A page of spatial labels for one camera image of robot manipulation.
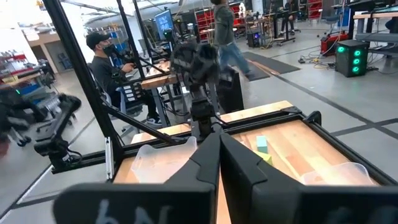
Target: teal block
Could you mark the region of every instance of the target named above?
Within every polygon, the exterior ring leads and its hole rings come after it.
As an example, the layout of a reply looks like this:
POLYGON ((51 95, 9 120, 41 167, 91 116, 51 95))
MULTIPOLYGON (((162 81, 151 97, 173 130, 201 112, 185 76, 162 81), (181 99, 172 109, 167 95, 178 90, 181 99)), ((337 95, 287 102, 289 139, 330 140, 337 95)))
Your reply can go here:
POLYGON ((268 153, 267 138, 265 136, 257 136, 257 150, 268 153))

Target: clear plastic bin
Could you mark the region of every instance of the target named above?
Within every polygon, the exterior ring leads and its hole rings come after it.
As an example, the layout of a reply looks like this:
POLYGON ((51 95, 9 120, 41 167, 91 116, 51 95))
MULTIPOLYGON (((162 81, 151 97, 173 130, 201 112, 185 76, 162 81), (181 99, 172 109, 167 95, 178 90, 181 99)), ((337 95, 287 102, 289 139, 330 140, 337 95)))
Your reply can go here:
POLYGON ((301 181, 305 185, 374 185, 366 168, 355 162, 306 173, 301 181))
POLYGON ((185 144, 155 149, 142 146, 131 170, 140 183, 164 183, 189 160, 197 149, 197 139, 189 137, 185 144))

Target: person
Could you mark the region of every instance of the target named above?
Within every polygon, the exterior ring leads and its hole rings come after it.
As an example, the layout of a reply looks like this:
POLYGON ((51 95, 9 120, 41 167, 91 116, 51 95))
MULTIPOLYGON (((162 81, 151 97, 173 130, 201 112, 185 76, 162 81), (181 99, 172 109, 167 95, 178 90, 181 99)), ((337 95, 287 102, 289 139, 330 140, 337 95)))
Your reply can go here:
MULTIPOLYGON (((294 12, 294 11, 298 11, 298 7, 296 5, 296 3, 294 2, 294 0, 290 0, 289 2, 287 2, 285 4, 285 10, 287 10, 289 13, 294 12)), ((294 34, 294 16, 293 15, 289 15, 289 17, 286 17, 282 20, 282 26, 280 28, 281 33, 283 34, 285 32, 285 26, 287 26, 287 21, 290 24, 290 28, 291 28, 291 33, 294 34)))
MULTIPOLYGON (((108 56, 104 52, 104 48, 111 44, 110 35, 93 32, 86 36, 86 44, 95 53, 90 68, 98 82, 98 85, 110 96, 112 105, 119 108, 121 95, 120 92, 116 90, 119 88, 119 85, 112 79, 112 74, 114 74, 115 68, 112 66, 108 56)), ((117 68, 116 72, 119 72, 120 76, 125 77, 127 73, 132 72, 133 70, 134 64, 126 63, 122 66, 122 69, 117 68)), ((152 95, 143 90, 142 100, 148 106, 147 123, 162 125, 159 114, 156 112, 156 104, 152 95)))
POLYGON ((220 69, 224 72, 228 60, 232 57, 245 76, 252 75, 249 64, 234 41, 234 12, 229 8, 228 0, 210 0, 215 5, 215 44, 218 46, 220 69))

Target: concrete floor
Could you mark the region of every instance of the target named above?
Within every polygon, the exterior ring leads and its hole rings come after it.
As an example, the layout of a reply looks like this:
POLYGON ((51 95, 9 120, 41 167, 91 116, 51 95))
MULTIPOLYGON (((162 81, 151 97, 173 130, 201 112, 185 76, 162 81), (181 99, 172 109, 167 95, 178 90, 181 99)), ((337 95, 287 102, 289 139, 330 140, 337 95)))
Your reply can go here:
MULTIPOLYGON (((288 42, 282 47, 249 49, 245 42, 239 42, 243 52, 251 51, 301 68, 254 82, 242 79, 245 108, 287 100, 306 114, 321 111, 326 130, 398 180, 395 159, 398 157, 397 62, 378 56, 380 60, 372 66, 379 67, 382 73, 369 72, 358 78, 345 78, 334 71, 316 69, 313 64, 299 64, 297 60, 301 55, 319 52, 317 34, 322 36, 327 26, 303 23, 298 27, 303 32, 295 36, 296 43, 288 42)), ((63 135, 71 142, 71 149, 82 154, 103 150, 104 136, 75 74, 60 75, 56 86, 59 91, 75 95, 83 102, 76 113, 78 121, 63 135)), ((121 121, 113 123, 117 130, 125 125, 121 121)), ((124 141, 130 142, 133 134, 124 141)), ((61 190, 81 182, 103 182, 106 178, 104 164, 57 175, 51 174, 48 167, 49 160, 33 150, 33 143, 24 148, 11 146, 9 154, 0 160, 0 213, 5 211, 0 223, 25 223, 25 220, 54 223, 52 200, 61 190)))

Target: black cap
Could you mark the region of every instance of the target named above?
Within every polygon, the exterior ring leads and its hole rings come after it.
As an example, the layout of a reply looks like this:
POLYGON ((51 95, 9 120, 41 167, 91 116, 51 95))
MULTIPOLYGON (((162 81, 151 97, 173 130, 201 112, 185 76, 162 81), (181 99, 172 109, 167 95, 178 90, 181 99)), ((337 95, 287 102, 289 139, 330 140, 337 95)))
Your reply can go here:
POLYGON ((110 34, 99 34, 94 32, 86 36, 86 44, 91 50, 94 50, 97 44, 101 41, 108 40, 109 38, 111 38, 110 34))

